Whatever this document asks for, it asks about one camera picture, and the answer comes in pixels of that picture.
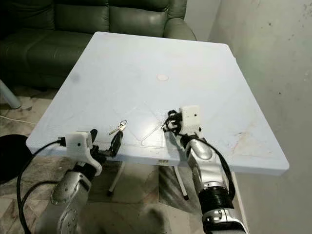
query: white table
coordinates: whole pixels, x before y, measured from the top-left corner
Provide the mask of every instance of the white table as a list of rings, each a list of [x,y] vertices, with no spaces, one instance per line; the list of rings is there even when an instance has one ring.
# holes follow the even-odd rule
[[[32,152],[74,131],[108,132],[128,120],[114,160],[185,165],[161,124],[172,109],[201,108],[202,136],[231,169],[280,175],[289,164],[225,44],[97,32],[27,140]],[[64,156],[50,147],[42,156]]]

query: tiled floor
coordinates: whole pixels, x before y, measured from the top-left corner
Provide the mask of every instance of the tiled floor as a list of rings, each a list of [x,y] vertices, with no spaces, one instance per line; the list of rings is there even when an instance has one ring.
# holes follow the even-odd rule
[[[18,87],[14,92],[22,106],[11,110],[0,104],[0,114],[9,118],[37,123],[51,103],[56,90],[40,92]],[[0,136],[29,136],[34,124],[0,118]],[[60,180],[74,162],[67,158],[37,157],[23,174],[22,194],[41,180]],[[180,168],[190,199],[185,201],[176,176],[170,167],[126,164],[113,196],[106,195],[119,162],[107,162],[100,176],[92,181],[89,200],[81,213],[81,233],[203,233],[201,212],[191,172]],[[37,188],[25,205],[26,220],[34,230],[36,219],[45,209],[52,185]],[[23,233],[16,203],[16,179],[0,185],[0,233]]]

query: wall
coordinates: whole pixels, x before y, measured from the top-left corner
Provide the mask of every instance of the wall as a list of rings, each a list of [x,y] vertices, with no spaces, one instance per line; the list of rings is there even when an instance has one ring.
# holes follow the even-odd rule
[[[290,163],[236,174],[250,232],[311,233],[312,1],[222,0],[210,40],[229,44]]]
[[[220,0],[188,0],[185,21],[197,40],[208,40],[219,5]]]

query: leather sofa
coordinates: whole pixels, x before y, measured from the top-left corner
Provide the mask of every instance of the leather sofa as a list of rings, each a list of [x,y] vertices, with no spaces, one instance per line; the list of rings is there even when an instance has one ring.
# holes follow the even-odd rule
[[[59,88],[96,31],[196,40],[187,0],[2,0],[0,78]]]

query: key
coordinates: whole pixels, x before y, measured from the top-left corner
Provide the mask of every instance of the key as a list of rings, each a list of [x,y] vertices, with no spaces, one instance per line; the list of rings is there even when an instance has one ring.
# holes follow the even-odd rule
[[[108,135],[111,135],[111,134],[114,134],[115,132],[117,131],[123,131],[125,128],[126,128],[126,124],[127,124],[127,121],[126,120],[123,120],[119,123],[119,125],[117,126],[117,128],[115,128],[114,130],[110,131],[108,133]]]

